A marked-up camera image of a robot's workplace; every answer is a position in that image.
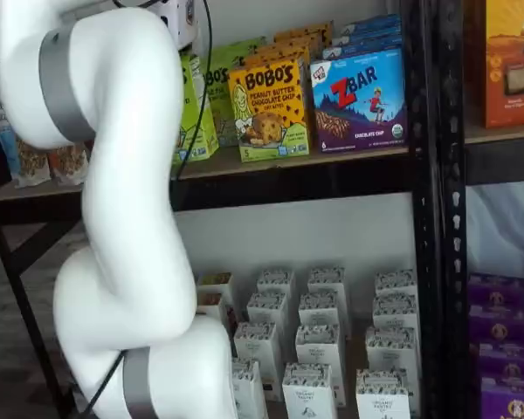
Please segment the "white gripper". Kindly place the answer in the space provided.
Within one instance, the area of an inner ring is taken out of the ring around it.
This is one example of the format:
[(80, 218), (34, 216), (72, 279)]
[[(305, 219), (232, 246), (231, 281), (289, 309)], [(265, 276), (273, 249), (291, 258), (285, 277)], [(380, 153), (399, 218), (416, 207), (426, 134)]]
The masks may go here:
[(155, 14), (167, 26), (178, 49), (197, 38), (196, 5), (194, 0), (167, 0), (155, 5)]

